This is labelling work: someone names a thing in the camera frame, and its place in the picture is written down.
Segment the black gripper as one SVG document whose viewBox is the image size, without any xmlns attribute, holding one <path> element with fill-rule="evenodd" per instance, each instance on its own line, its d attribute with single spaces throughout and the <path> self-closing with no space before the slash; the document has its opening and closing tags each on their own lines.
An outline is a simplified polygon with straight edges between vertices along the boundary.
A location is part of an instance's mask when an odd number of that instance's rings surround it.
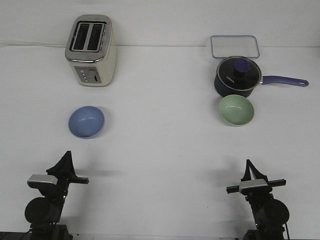
<svg viewBox="0 0 320 240">
<path fill-rule="evenodd" d="M 68 195 L 70 184 L 88 184 L 88 177 L 79 177 L 75 173 L 72 152 L 68 150 L 56 165 L 46 170 L 48 175 L 55 176 L 58 181 L 56 186 L 40 187 L 42 196 L 49 199 L 63 199 Z"/>
<path fill-rule="evenodd" d="M 241 194 L 239 192 L 239 184 L 243 181 L 250 181 L 252 179 L 251 177 L 251 172 L 253 177 L 258 180 L 258 179 L 263 179 L 268 186 L 265 187 L 258 187 L 258 188 L 254 188 L 252 190 L 248 190 L 245 191 L 244 194 Z M 249 197 L 250 195 L 267 195 L 269 194 L 274 187 L 281 187 L 281 186 L 285 186 L 286 185 L 286 180 L 285 179 L 277 179 L 277 180 L 271 180 L 268 181 L 268 177 L 264 174 L 262 174 L 254 165 L 253 163 L 247 159 L 246 160 L 246 165 L 245 165 L 245 171 L 244 171 L 244 175 L 243 178 L 241 179 L 241 181 L 239 182 L 238 185 L 232 185 L 232 186 L 227 186 L 226 187 L 226 192 L 228 194 L 233 194 L 233 193 L 240 193 L 243 196 Z"/>
</svg>

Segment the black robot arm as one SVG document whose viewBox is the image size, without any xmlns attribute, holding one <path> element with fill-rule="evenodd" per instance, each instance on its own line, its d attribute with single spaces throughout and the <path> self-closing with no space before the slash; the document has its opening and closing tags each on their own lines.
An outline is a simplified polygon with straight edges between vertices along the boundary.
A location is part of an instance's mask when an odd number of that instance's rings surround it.
<svg viewBox="0 0 320 240">
<path fill-rule="evenodd" d="M 249 229 L 244 240 L 283 240 L 288 232 L 290 212 L 287 206 L 275 199 L 272 190 L 286 185 L 285 179 L 269 180 L 247 159 L 240 183 L 226 187 L 228 194 L 240 193 L 249 203 L 255 229 Z"/>
<path fill-rule="evenodd" d="M 46 174 L 33 174 L 27 185 L 37 189 L 41 197 L 32 199 L 24 216 L 30 223 L 31 240 L 72 240 L 65 224 L 59 224 L 70 184 L 88 184 L 87 177 L 78 177 L 68 150 Z"/>
</svg>

